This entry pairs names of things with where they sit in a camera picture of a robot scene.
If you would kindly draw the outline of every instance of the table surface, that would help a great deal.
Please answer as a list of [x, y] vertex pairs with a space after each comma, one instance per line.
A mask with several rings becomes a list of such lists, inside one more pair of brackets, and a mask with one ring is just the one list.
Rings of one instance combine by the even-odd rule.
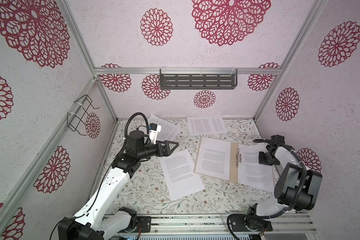
[[[126, 120], [119, 121], [104, 171], [108, 169], [121, 149], [126, 122]], [[174, 139], [179, 143], [175, 152], [187, 149], [195, 161], [201, 136], [189, 136], [186, 120], [168, 120], [168, 122], [181, 127], [180, 134]], [[144, 125], [142, 120], [133, 120], [129, 124], [129, 132], [139, 125]], [[225, 120], [225, 126], [227, 134], [204, 135], [203, 137], [245, 145], [253, 145], [253, 139], [261, 138], [253, 120]], [[273, 197], [271, 192], [250, 186], [206, 175], [200, 175], [200, 177], [205, 190], [171, 201], [158, 157], [152, 157], [151, 160], [141, 164], [131, 181], [117, 194], [107, 214], [115, 214], [120, 207], [124, 206], [134, 209], [138, 214], [245, 213], [249, 206]]]

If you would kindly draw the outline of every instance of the printed document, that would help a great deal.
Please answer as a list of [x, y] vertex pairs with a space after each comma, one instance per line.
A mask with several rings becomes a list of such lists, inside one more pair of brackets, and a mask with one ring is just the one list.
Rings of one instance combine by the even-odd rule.
[[265, 143], [256, 145], [239, 144], [241, 163], [237, 172], [238, 182], [268, 192], [274, 191], [271, 166], [259, 164], [259, 152], [266, 151]]
[[221, 116], [187, 117], [191, 136], [227, 133]]
[[171, 201], [205, 189], [200, 175], [193, 172], [194, 164], [188, 150], [159, 157]]
[[229, 160], [230, 142], [203, 137], [194, 171], [229, 180]]
[[174, 125], [164, 119], [158, 118], [155, 115], [151, 115], [148, 119], [148, 123], [155, 123], [161, 125], [161, 131], [157, 134], [157, 141], [173, 141], [175, 137], [180, 133], [181, 127]]

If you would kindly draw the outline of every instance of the white paper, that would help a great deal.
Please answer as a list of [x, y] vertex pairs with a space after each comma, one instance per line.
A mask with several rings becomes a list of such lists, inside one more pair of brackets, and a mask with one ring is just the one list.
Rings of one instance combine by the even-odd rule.
[[193, 172], [194, 164], [188, 150], [160, 157], [171, 201], [205, 189], [200, 175]]
[[227, 133], [221, 116], [187, 117], [186, 119], [191, 136]]
[[161, 125], [161, 131], [157, 134], [157, 141], [173, 141], [181, 131], [180, 126], [174, 125], [164, 119], [156, 117], [153, 114], [149, 117], [148, 123]]
[[202, 137], [196, 173], [229, 180], [230, 142]]
[[273, 171], [271, 166], [259, 164], [259, 152], [266, 151], [266, 143], [247, 146], [239, 144], [241, 163], [237, 171], [239, 183], [273, 192]]

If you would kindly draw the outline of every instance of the enclosure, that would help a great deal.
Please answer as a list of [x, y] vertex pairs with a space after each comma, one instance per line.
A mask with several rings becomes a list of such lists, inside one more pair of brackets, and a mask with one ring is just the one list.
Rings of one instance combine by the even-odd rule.
[[[160, 74], [233, 75], [237, 85], [162, 89]], [[0, 239], [48, 239], [75, 214], [136, 112], [180, 127], [175, 141], [194, 161], [201, 136], [187, 117], [221, 115], [228, 133], [209, 137], [246, 145], [285, 136], [323, 180], [315, 207], [274, 229], [360, 238], [360, 0], [0, 1]], [[128, 206], [156, 216], [163, 234], [160, 217], [208, 218], [191, 230], [226, 234], [221, 219], [273, 197], [202, 181], [205, 191], [171, 201], [153, 157], [107, 214]]]

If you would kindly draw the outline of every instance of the wall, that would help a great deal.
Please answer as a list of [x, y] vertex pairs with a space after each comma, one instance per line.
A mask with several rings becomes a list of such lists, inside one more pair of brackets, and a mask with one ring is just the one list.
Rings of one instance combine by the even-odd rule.
[[[68, 0], [97, 67], [227, 68], [279, 67], [313, 0], [225, 0], [216, 5], [218, 2]], [[259, 87], [256, 83], [262, 78], [264, 85]], [[253, 117], [272, 79], [239, 75], [233, 91], [197, 95], [200, 91], [158, 89], [157, 75], [102, 76], [122, 118], [141, 109], [171, 118], [200, 114]]]
[[[42, 5], [38, 1], [17, 5], [0, 2], [0, 207], [90, 79], [54, 1]], [[103, 113], [102, 100], [98, 96], [94, 98], [101, 106], [99, 113], [94, 111], [101, 121], [99, 138], [85, 136], [91, 145], [86, 143], [84, 150], [80, 149], [83, 143], [77, 142], [76, 135], [64, 138], [61, 144], [71, 163], [62, 159], [59, 165], [58, 161], [51, 160], [49, 164], [60, 174], [55, 179], [48, 175], [48, 186], [44, 179], [39, 179], [35, 183], [38, 189], [31, 187], [38, 196], [32, 196], [32, 201], [27, 202], [32, 203], [30, 205], [20, 204], [18, 214], [3, 233], [4, 239], [19, 239], [27, 225], [31, 225], [28, 231], [36, 231], [32, 225], [36, 226], [41, 220], [41, 215], [35, 214], [36, 209], [53, 212], [54, 218], [44, 220], [55, 221], [57, 215], [75, 212], [89, 194], [113, 124], [109, 115]], [[51, 172], [50, 167], [47, 165], [44, 170]], [[64, 207], [61, 211], [57, 211], [57, 205], [48, 209], [51, 203]], [[14, 225], [16, 233], [9, 230]]]
[[258, 124], [321, 171], [310, 211], [321, 239], [360, 239], [360, 0], [327, 3]]

